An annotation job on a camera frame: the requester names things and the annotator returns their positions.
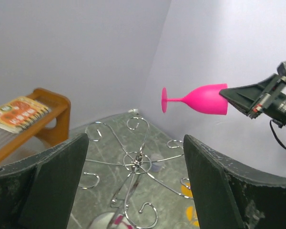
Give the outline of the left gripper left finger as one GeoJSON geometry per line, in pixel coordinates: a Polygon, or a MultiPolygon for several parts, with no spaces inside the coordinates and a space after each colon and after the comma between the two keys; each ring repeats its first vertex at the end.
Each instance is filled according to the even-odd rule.
{"type": "Polygon", "coordinates": [[[89,139],[78,134],[0,167],[0,229],[65,229],[89,139]]]}

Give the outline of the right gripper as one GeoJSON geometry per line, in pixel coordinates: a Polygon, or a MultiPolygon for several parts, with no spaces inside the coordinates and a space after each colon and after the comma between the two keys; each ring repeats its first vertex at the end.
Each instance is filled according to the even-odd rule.
{"type": "Polygon", "coordinates": [[[273,119],[286,119],[285,87],[286,75],[274,74],[256,84],[222,89],[219,94],[247,117],[264,113],[273,119]]]}

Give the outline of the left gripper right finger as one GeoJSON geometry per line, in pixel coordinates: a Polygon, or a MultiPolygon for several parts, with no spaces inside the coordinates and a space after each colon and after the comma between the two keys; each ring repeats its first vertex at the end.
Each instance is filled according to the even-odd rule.
{"type": "Polygon", "coordinates": [[[191,135],[184,157],[202,229],[286,229],[286,177],[247,166],[191,135]]]}

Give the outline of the pink wine glass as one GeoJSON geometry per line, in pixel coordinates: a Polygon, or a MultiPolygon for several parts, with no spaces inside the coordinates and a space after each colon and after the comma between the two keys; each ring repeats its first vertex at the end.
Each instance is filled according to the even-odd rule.
{"type": "Polygon", "coordinates": [[[228,101],[220,95],[220,91],[227,89],[226,83],[200,86],[183,98],[168,98],[164,87],[161,94],[162,112],[166,113],[169,102],[181,102],[193,110],[208,115],[227,115],[228,101]]]}

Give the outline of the orange wine glass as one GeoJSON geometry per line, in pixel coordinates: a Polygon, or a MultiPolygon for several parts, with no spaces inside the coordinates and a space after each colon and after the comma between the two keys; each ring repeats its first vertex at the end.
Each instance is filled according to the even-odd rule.
{"type": "Polygon", "coordinates": [[[188,189],[188,188],[187,188],[186,186],[184,186],[184,185],[181,185],[181,193],[182,193],[183,195],[185,195],[185,196],[190,197],[190,198],[193,197],[191,190],[188,189]]]}
{"type": "Polygon", "coordinates": [[[196,226],[196,227],[200,227],[195,207],[189,206],[185,210],[185,215],[186,215],[186,217],[187,217],[187,219],[191,225],[196,226]]]}

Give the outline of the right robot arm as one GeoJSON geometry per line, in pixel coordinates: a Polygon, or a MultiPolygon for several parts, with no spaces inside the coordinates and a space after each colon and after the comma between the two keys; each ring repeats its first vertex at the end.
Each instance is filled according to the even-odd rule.
{"type": "Polygon", "coordinates": [[[275,140],[286,150],[286,146],[279,140],[273,124],[278,128],[286,127],[286,94],[282,90],[286,82],[278,74],[256,84],[222,89],[219,94],[239,112],[251,119],[261,114],[271,118],[269,125],[275,140]]]}

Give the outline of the orange wine glass front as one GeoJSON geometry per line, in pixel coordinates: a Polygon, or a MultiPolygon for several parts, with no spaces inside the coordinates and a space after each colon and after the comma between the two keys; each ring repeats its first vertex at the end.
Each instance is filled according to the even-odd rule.
{"type": "Polygon", "coordinates": [[[196,226],[196,227],[200,227],[195,207],[189,206],[185,210],[185,215],[186,215],[186,217],[187,217],[187,219],[191,225],[196,226]]]}

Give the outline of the wooden shelf rack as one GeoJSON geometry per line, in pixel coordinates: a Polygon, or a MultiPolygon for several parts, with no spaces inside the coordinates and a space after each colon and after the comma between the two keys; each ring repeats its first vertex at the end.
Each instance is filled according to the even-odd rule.
{"type": "Polygon", "coordinates": [[[27,95],[28,98],[37,100],[51,108],[51,111],[41,120],[20,134],[0,134],[0,162],[6,159],[33,136],[46,143],[55,146],[69,137],[71,102],[58,93],[36,88],[27,95]]]}

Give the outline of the small clear purple cup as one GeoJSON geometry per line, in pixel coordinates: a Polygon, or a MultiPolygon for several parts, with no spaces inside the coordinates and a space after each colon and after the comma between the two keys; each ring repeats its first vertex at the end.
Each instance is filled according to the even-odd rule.
{"type": "Polygon", "coordinates": [[[155,162],[163,159],[163,156],[160,154],[152,154],[150,157],[152,161],[152,167],[150,169],[151,172],[159,172],[163,167],[163,162],[155,162]]]}

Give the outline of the orange spiral notebook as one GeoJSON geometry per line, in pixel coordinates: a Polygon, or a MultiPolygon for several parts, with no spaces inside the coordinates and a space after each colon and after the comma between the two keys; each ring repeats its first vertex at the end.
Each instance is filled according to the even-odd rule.
{"type": "Polygon", "coordinates": [[[42,119],[51,109],[43,103],[20,96],[0,106],[0,129],[18,134],[42,119]]]}

